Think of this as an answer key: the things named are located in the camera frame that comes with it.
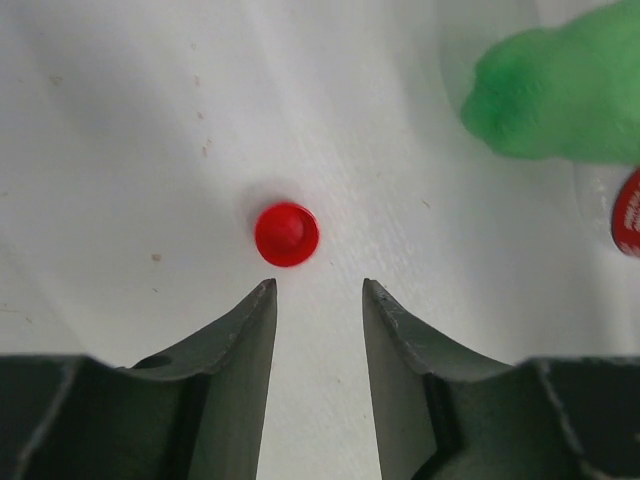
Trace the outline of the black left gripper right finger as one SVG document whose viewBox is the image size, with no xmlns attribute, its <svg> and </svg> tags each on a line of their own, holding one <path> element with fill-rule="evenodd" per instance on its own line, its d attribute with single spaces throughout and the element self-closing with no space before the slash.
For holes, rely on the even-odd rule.
<svg viewBox="0 0 640 480">
<path fill-rule="evenodd" d="M 379 282 L 363 327 L 386 479 L 635 479 L 635 357 L 488 358 L 407 311 Z"/>
</svg>

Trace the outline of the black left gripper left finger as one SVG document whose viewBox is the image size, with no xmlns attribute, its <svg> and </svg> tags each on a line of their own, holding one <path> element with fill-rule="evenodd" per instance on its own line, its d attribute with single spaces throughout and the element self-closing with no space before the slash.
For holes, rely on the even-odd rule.
<svg viewBox="0 0 640 480">
<path fill-rule="evenodd" d="M 5 479 L 252 479 L 277 287 L 130 368 L 85 355 L 1 359 Z"/>
</svg>

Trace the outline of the red bottle cap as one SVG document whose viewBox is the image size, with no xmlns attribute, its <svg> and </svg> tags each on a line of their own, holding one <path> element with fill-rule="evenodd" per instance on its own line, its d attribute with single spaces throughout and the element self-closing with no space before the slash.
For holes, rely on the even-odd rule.
<svg viewBox="0 0 640 480">
<path fill-rule="evenodd" d="M 266 262 L 291 268 L 314 255 L 320 242 L 320 228 L 308 209 L 283 201 L 268 205 L 258 215 L 253 236 L 255 246 Z"/>
</svg>

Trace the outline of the clear bottle with red label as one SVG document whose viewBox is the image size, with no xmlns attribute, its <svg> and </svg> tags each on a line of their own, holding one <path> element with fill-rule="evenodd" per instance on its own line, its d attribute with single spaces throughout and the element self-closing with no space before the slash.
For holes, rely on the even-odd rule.
<svg viewBox="0 0 640 480">
<path fill-rule="evenodd" d="M 640 173 L 636 169 L 623 183 L 613 205 L 611 235 L 625 255 L 638 258 L 640 249 Z"/>
</svg>

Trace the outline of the green plastic bottle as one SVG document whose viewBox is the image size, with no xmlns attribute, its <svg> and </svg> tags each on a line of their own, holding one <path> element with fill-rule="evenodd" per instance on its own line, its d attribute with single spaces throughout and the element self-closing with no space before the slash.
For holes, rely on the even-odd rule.
<svg viewBox="0 0 640 480">
<path fill-rule="evenodd" d="M 505 157 L 638 164 L 638 2 L 494 44 L 474 67 L 460 119 Z"/>
</svg>

